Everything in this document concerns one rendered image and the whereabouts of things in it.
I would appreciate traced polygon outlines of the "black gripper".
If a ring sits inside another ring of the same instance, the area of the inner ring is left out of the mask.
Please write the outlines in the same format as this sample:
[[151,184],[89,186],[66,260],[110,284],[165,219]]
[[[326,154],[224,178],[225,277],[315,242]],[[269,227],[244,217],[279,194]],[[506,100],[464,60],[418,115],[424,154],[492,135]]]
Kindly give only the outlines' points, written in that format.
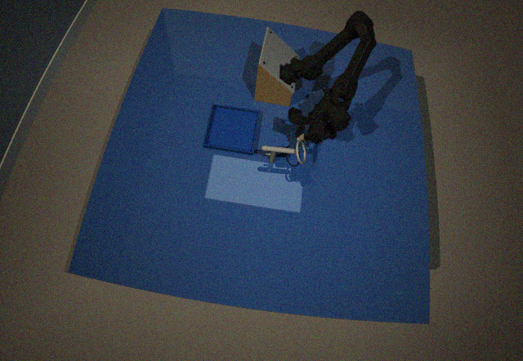
[[[298,125],[298,128],[297,128],[297,134],[296,134],[296,137],[298,138],[299,135],[301,134],[301,132],[303,131],[303,129],[306,129],[306,124],[308,123],[308,121],[313,118],[314,116],[317,116],[319,115],[320,116],[320,120],[322,121],[325,121],[327,120],[328,121],[328,118],[327,118],[327,114],[323,114],[319,109],[318,109],[318,104],[315,104],[315,108],[312,110],[312,112],[309,112],[308,114],[308,117],[305,117],[305,116],[302,116],[302,111],[299,110],[299,109],[296,109],[296,108],[291,108],[288,112],[288,120],[291,122],[291,123],[295,123]],[[317,116],[318,117],[318,116]],[[328,123],[326,128],[328,128],[328,131],[331,132],[331,136],[329,136],[330,139],[335,139],[336,138],[336,135],[337,133],[334,131],[331,123]]]

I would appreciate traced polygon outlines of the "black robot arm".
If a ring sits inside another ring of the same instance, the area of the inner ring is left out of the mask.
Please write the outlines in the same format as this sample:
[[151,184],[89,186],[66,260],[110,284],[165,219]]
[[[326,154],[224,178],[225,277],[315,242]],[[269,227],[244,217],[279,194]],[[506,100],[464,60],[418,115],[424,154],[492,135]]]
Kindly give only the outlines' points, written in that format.
[[[322,89],[324,96],[317,105],[323,114],[327,114],[334,131],[343,131],[348,127],[351,116],[347,113],[347,110],[355,96],[360,73],[371,55],[371,51],[377,45],[373,22],[365,12],[356,11],[346,22],[345,28],[313,56],[308,56],[302,60],[294,56],[290,60],[290,64],[279,65],[279,77],[289,86],[291,82],[300,77],[313,81],[324,73],[322,67],[330,58],[339,53],[351,40],[360,38],[359,45],[355,49],[346,71],[335,80],[332,89]],[[307,133],[315,140],[319,138],[325,140],[331,136],[331,132],[326,128],[329,121],[322,121],[320,116],[317,116],[308,121]]]

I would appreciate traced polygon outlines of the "blue square tray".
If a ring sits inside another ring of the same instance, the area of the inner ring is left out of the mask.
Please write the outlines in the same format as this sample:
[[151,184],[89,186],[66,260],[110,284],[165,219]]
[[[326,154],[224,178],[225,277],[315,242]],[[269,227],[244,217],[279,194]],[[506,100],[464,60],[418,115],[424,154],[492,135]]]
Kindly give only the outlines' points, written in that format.
[[212,104],[203,147],[253,155],[260,111]]

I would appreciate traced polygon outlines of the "dark grey t-shaped steel stake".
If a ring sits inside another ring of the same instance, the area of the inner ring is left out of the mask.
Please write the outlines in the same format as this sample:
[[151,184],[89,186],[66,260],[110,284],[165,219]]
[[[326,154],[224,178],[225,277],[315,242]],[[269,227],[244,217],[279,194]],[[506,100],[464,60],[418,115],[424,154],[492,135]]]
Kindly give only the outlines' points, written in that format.
[[263,145],[261,147],[263,151],[270,151],[270,162],[273,163],[275,161],[275,156],[277,153],[286,153],[286,154],[297,154],[296,149],[293,148],[284,148],[284,147],[277,147],[277,146],[269,146],[269,145]]

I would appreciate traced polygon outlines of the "grey metal ring with small tab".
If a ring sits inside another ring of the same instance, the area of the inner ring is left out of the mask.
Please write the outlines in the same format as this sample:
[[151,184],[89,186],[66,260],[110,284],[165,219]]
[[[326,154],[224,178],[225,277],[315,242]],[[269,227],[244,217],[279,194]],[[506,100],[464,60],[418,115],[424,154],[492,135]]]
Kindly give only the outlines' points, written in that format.
[[[306,133],[305,132],[301,132],[301,134],[299,135],[299,137],[297,138],[297,144],[296,144],[296,153],[297,153],[297,159],[299,161],[300,164],[304,164],[305,161],[306,161],[306,147],[304,145],[303,142],[306,142]],[[299,153],[298,153],[298,145],[299,143],[302,143],[302,147],[303,147],[303,150],[304,150],[304,159],[303,159],[303,162],[301,161],[300,157],[299,157]]]

